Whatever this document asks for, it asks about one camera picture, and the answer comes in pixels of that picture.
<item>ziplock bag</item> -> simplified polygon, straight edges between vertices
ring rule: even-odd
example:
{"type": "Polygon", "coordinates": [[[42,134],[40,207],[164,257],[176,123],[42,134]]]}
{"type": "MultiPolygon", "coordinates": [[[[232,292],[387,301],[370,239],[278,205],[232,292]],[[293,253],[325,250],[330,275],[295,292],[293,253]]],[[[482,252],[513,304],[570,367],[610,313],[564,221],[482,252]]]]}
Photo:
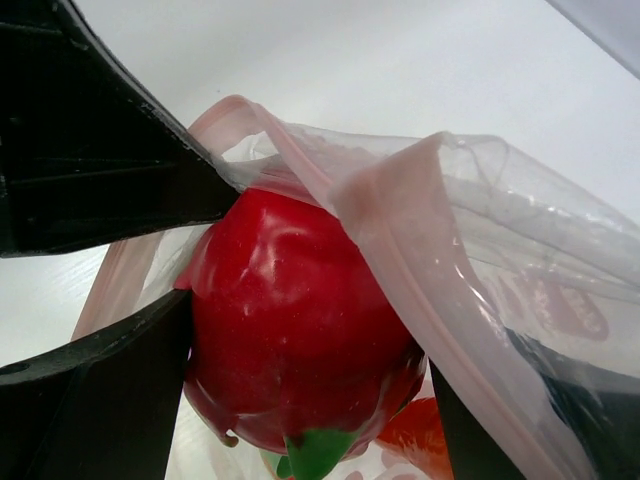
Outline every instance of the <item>ziplock bag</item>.
{"type": "MultiPolygon", "coordinates": [[[[497,137],[330,132],[241,97],[191,131],[239,191],[340,219],[409,331],[527,478],[636,478],[635,224],[497,137]]],[[[201,232],[180,232],[186,247],[173,231],[112,246],[77,331],[118,320],[109,299],[128,310],[165,293],[201,232]]]]}

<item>toy pepper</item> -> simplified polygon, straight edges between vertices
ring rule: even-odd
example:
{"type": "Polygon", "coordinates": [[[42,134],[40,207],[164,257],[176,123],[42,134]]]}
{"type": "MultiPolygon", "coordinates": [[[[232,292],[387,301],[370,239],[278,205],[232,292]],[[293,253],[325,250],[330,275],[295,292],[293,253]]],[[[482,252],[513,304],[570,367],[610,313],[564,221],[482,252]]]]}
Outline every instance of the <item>toy pepper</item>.
{"type": "Polygon", "coordinates": [[[245,191],[197,246],[185,393],[229,446],[281,478],[324,478],[418,392],[425,361],[339,221],[245,191]]]}

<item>white background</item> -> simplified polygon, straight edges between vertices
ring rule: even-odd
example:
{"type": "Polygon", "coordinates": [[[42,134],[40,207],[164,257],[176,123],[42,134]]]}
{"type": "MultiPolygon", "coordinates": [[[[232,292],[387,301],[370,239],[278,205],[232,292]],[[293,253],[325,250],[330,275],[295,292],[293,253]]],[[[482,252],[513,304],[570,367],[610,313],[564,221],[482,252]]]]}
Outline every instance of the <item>white background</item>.
{"type": "MultiPolygon", "coordinates": [[[[185,125],[240,93],[337,130],[496,134],[640,221],[640,82],[543,0],[78,4],[185,125]]],[[[103,254],[0,261],[0,365],[68,340],[103,254]]]]}

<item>orange object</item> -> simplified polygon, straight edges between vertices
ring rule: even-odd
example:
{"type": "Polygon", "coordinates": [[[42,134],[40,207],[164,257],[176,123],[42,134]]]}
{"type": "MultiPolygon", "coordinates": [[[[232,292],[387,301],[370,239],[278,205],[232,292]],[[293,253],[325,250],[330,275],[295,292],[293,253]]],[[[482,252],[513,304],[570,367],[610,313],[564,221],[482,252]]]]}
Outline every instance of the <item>orange object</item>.
{"type": "Polygon", "coordinates": [[[376,441],[411,462],[433,480],[454,480],[438,403],[434,397],[410,402],[391,419],[376,441]]]}

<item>clear plastic bag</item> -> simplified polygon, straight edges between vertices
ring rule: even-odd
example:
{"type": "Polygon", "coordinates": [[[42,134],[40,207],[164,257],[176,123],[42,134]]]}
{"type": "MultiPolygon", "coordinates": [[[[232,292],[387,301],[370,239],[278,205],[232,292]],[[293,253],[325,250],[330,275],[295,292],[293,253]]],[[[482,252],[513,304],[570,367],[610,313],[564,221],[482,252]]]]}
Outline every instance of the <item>clear plastic bag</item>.
{"type": "MultiPolygon", "coordinates": [[[[238,190],[340,219],[407,328],[527,478],[636,478],[634,223],[496,137],[342,134],[285,124],[241,97],[191,131],[238,190]]],[[[112,246],[77,332],[168,291],[201,232],[112,246]],[[134,256],[130,277],[122,267],[134,256]]],[[[174,450],[188,441],[176,435],[174,450]]]]}

